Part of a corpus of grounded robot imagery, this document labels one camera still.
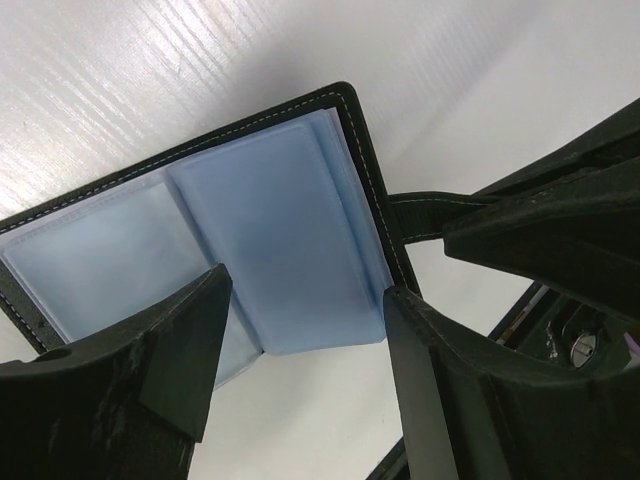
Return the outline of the black leather card holder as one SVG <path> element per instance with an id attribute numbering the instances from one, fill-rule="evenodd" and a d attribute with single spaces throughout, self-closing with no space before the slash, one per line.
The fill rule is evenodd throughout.
<path id="1" fill-rule="evenodd" d="M 224 265 L 216 381 L 263 354 L 384 340 L 406 247 L 494 202 L 387 193 L 354 88 L 336 82 L 1 224 L 1 307 L 39 352 L 85 338 Z"/>

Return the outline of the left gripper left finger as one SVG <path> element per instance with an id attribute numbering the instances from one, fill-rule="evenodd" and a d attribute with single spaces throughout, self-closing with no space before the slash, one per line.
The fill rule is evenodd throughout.
<path id="1" fill-rule="evenodd" d="M 223 265 L 36 359 L 1 366 L 5 479 L 184 479 L 203 440 L 230 307 Z"/>

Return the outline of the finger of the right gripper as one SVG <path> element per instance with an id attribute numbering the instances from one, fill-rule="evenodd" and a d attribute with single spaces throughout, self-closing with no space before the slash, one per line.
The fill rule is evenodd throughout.
<path id="1" fill-rule="evenodd" d="M 488 187 L 496 203 L 447 224 L 447 256 L 639 318 L 639 104 Z"/>

